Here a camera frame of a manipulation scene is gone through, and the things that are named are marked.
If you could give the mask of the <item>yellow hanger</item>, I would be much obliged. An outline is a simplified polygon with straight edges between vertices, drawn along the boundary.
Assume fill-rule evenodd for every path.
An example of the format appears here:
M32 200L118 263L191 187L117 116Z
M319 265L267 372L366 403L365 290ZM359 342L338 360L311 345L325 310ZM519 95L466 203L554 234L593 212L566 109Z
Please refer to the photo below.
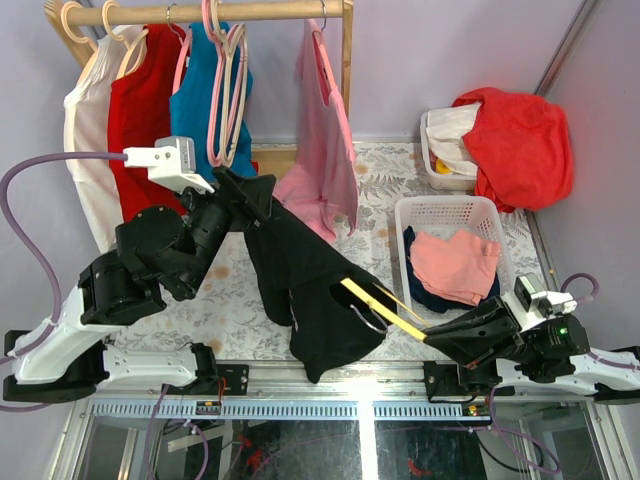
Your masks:
M409 334L416 340L425 342L425 340L427 339L427 335L424 332L410 324L408 321L402 319L396 313L392 312L389 308L384 306L380 301L376 300L353 280L351 280L350 278L345 278L341 280L340 283L350 293L354 294L359 300L364 302L371 311L379 314L384 320L394 324L396 327L403 330L405 333Z

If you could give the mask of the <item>black t shirt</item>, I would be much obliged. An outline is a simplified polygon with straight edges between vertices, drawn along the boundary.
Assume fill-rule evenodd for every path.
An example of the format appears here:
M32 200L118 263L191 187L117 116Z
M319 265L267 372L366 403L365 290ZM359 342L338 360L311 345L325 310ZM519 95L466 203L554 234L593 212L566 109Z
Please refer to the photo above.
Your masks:
M346 289L358 286L395 313L389 290L352 263L279 200L269 219L244 232L267 317L290 329L291 354L313 384L331 369L356 362L382 344L389 323Z

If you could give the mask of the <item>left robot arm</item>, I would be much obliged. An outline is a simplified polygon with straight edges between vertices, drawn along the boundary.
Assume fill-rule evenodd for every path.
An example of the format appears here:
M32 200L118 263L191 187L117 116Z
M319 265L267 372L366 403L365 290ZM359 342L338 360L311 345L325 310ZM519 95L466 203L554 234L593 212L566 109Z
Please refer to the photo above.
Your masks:
M6 352L18 355L3 382L10 402L59 404L106 390L162 390L178 395L216 392L219 371L213 350L192 343L176 351L118 348L107 338L196 297L225 237L266 222L271 215L273 175L241 177L214 170L210 192L188 187L180 196L187 216L154 206L119 225L115 247L79 276L46 340L33 350L37 331L11 331Z

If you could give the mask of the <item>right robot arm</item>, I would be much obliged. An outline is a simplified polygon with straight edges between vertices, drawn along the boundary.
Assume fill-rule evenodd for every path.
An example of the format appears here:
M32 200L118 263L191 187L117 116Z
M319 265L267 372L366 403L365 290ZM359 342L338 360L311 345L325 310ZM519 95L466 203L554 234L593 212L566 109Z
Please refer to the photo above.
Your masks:
M430 400L542 389L601 404L639 402L639 348L591 348L585 328L572 314L521 331L508 304L495 297L427 329L424 343L452 361L423 363Z

